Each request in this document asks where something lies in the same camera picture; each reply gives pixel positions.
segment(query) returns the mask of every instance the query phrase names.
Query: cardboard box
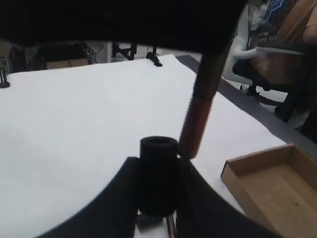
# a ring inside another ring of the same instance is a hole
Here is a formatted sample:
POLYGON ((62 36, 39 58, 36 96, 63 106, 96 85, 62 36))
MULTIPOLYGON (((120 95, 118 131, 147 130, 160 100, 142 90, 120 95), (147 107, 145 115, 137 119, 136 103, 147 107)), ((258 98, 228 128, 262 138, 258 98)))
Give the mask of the cardboard box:
POLYGON ((284 237, 317 237, 317 163, 296 146, 226 161, 221 179, 254 221, 284 237))
POLYGON ((0 41, 0 68, 4 68, 6 74, 10 72, 9 54, 12 44, 0 41))
POLYGON ((87 59, 70 59, 64 61, 48 62, 47 68, 67 68, 88 65, 87 59))

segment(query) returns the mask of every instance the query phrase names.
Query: white paper sheet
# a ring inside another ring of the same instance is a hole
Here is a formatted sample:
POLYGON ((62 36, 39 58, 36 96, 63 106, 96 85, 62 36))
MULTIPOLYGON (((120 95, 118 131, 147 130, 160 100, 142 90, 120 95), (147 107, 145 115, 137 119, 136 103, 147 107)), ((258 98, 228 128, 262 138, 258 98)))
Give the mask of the white paper sheet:
MULTIPOLYGON (((87 205, 149 135, 178 139, 195 73, 174 56, 22 72, 0 90, 0 237, 31 238, 87 205)), ((225 160, 284 144, 216 94, 197 158, 205 180, 240 209, 225 160)), ((167 236, 164 227, 135 237, 167 236)))

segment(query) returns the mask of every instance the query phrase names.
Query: cable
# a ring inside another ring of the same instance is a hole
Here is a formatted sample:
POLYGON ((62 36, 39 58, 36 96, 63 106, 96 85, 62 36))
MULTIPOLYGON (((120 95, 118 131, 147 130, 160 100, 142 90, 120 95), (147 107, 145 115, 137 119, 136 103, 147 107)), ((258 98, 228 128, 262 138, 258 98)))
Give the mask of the cable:
POLYGON ((99 50, 98 50, 98 52, 95 52, 95 54, 98 54, 101 51, 101 45, 100 45, 100 43, 98 43, 98 44, 99 44, 99 50))

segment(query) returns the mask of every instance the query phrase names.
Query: black stand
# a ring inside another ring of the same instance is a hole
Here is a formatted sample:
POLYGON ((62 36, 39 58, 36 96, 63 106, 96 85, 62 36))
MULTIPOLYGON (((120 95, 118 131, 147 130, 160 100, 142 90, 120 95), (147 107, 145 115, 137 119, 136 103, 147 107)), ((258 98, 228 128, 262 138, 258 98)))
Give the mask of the black stand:
POLYGON ((122 54, 128 60, 134 60, 134 55, 137 53, 137 44, 131 43, 130 48, 121 49, 118 43, 112 44, 112 57, 115 57, 117 53, 122 54))
POLYGON ((8 88, 10 83, 6 80, 6 74, 4 69, 0 69, 0 88, 8 88))
POLYGON ((157 67, 161 67, 163 66, 163 64, 160 63, 158 57, 157 57, 157 47, 153 46, 153 51, 152 52, 148 52, 147 53, 147 59, 150 59, 155 66, 157 67))

